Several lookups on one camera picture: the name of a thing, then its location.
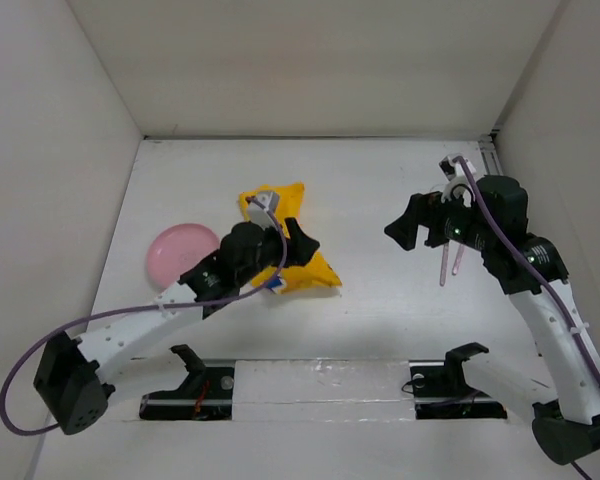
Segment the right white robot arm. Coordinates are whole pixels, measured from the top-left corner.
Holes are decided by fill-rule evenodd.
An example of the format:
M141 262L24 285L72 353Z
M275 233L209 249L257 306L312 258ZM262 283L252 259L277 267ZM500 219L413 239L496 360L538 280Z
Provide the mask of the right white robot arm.
M385 234L411 251L425 228L429 248L455 242L479 252L524 320L553 383L542 384L471 342L447 351L435 366L411 363L406 385L433 417L484 395L528 423L551 461L575 466L600 450L600 355L575 306L568 270L556 246L529 231L528 194L517 180L476 178L462 155L439 166L445 188L412 195Z

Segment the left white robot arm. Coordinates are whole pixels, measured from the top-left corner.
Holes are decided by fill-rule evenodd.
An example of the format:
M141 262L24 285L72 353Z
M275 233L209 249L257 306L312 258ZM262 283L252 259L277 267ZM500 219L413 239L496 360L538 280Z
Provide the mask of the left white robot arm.
M45 345L34 388L61 431L75 435L107 408L128 397L174 392L198 398L207 392L206 366L186 344L167 357L168 376L155 374L140 356L170 334L203 321L234 302L240 289L269 267L305 266L319 249L294 218L288 231L253 222L236 224L218 249L204 257L143 311L77 338L61 332Z

